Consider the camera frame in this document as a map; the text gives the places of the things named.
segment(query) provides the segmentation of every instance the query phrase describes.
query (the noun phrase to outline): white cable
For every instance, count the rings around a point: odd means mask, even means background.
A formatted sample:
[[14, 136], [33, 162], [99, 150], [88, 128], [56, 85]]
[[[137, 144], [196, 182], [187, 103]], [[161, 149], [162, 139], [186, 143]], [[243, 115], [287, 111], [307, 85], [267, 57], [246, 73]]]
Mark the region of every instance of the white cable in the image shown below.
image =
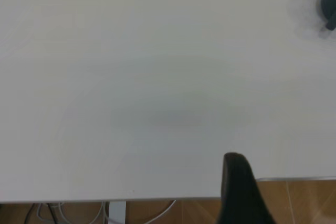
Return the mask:
[[37, 211], [36, 211], [36, 217], [39, 218], [41, 221], [54, 223], [54, 220], [46, 219], [46, 218], [41, 217], [41, 214], [40, 214], [41, 213], [41, 207], [42, 207], [42, 204], [38, 204]]
[[[166, 212], [168, 212], [172, 206], [175, 204], [176, 200], [174, 200], [162, 213], [160, 213], [158, 216], [154, 217], [153, 219], [145, 222], [144, 224], [149, 224], [149, 223], [152, 223], [153, 221], [159, 219], [160, 217], [162, 217]], [[112, 220], [111, 218], [108, 217], [107, 213], [106, 213], [106, 207], [105, 207], [105, 202], [102, 203], [103, 204], [103, 212], [104, 212], [104, 217], [108, 220], [108, 222], [111, 222], [113, 224], [122, 224], [122, 223], [119, 223], [115, 220]]]
[[172, 206], [175, 204], [175, 202], [176, 202], [176, 200], [174, 200], [174, 201], [173, 201], [173, 202], [166, 208], [166, 210], [164, 210], [162, 213], [160, 213], [160, 214], [159, 214], [158, 216], [156, 216], [155, 218], [153, 218], [153, 219], [151, 219], [151, 220], [145, 222], [144, 224], [149, 224], [149, 223], [152, 223], [153, 221], [159, 219], [159, 218], [160, 218], [161, 216], [163, 216], [166, 212], [168, 212], [169, 209], [172, 208]]
[[[99, 208], [99, 211], [97, 213], [97, 215], [95, 216], [95, 218], [89, 223], [89, 224], [93, 224], [97, 219], [98, 217], [100, 216], [100, 213], [101, 213], [101, 209], [103, 208], [103, 203], [100, 205], [100, 208]], [[62, 218], [65, 220], [65, 222], [67, 224], [72, 224], [68, 219], [67, 217], [65, 217], [64, 213], [63, 213], [63, 210], [62, 210], [62, 204], [59, 203], [58, 204], [58, 209], [59, 209], [59, 213], [61, 214]]]

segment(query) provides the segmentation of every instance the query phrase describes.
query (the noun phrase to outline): wooden floor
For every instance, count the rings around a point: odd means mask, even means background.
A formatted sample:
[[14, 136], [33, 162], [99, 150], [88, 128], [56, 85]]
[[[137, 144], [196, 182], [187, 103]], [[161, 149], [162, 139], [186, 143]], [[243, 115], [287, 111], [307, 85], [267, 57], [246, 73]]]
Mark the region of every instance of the wooden floor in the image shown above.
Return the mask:
[[[336, 180], [305, 182], [259, 182], [264, 200], [278, 224], [336, 223]], [[128, 224], [141, 224], [164, 210], [171, 201], [131, 201], [127, 203]], [[220, 209], [219, 200], [178, 200], [154, 224], [214, 224]], [[74, 224], [89, 223], [99, 210], [99, 203], [64, 204], [68, 219]], [[23, 223], [30, 204], [8, 204], [0, 208], [0, 223]], [[29, 224], [43, 223], [36, 217]], [[50, 218], [43, 206], [42, 216]], [[95, 224], [102, 224], [100, 217]]]

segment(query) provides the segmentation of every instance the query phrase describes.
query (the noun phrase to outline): black object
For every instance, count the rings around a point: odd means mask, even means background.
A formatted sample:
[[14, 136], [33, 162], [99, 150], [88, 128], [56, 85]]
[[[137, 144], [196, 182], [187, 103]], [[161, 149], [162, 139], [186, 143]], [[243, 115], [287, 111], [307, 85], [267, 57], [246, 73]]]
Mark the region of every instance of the black object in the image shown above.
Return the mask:
[[30, 209], [29, 209], [29, 211], [28, 211], [28, 213], [26, 215], [24, 224], [28, 224], [29, 219], [30, 219], [30, 215], [32, 215], [34, 207], [35, 207], [35, 204], [32, 204], [32, 206], [30, 207]]
[[334, 31], [336, 28], [336, 0], [321, 0], [321, 10], [328, 20], [326, 28]]
[[250, 164], [242, 154], [227, 153], [224, 156], [222, 209], [218, 224], [275, 224]]
[[53, 210], [52, 210], [52, 208], [51, 208], [51, 206], [50, 206], [50, 204], [49, 203], [47, 203], [47, 206], [48, 206], [48, 208], [49, 208], [49, 211], [50, 211], [50, 213], [51, 213], [51, 216], [52, 216], [52, 220], [54, 221], [54, 224], [57, 224], [57, 219], [56, 219], [56, 216], [55, 216], [55, 214], [54, 214], [54, 212], [53, 212]]

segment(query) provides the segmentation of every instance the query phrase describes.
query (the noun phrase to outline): floor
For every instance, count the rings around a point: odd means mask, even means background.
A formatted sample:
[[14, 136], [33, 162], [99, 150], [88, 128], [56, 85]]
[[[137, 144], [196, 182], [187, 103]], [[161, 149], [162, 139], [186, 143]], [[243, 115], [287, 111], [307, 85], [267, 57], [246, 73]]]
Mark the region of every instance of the floor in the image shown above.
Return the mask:
[[[259, 182], [262, 196], [278, 224], [336, 223], [336, 180], [301, 182]], [[141, 224], [164, 210], [171, 201], [130, 201], [128, 224]], [[178, 200], [162, 218], [153, 224], [215, 224], [220, 209], [217, 199]], [[89, 223], [100, 203], [64, 204], [68, 219], [74, 224]], [[8, 204], [0, 208], [0, 223], [23, 223], [30, 204]], [[29, 224], [43, 223], [32, 215]], [[47, 207], [41, 215], [50, 218]], [[100, 217], [95, 224], [102, 224]]]

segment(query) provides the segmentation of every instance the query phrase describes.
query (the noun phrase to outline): white tabletop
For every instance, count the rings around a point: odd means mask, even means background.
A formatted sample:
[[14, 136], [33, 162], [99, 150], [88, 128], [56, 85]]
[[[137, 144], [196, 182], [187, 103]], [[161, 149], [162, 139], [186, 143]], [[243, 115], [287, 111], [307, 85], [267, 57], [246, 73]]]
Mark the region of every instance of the white tabletop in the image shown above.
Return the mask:
[[317, 0], [0, 0], [0, 201], [217, 197], [336, 176]]

